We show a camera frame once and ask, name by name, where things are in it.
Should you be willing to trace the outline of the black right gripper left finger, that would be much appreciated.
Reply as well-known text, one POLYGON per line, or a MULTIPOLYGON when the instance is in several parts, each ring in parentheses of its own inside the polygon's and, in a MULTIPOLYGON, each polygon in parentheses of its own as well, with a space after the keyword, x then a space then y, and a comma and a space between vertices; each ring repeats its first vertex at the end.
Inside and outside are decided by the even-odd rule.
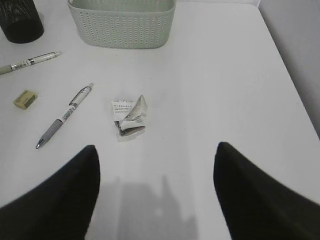
POLYGON ((41 184, 0 209, 2 240, 83 240, 100 192, 98 152, 87 145, 41 184))

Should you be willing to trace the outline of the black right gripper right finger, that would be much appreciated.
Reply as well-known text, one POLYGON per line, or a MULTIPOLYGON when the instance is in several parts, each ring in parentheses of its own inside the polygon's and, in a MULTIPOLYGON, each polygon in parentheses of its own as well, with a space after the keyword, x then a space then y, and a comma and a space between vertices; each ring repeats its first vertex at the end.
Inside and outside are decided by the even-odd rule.
POLYGON ((268 175, 228 142, 217 146, 213 185, 233 240, 320 238, 320 205, 268 175))

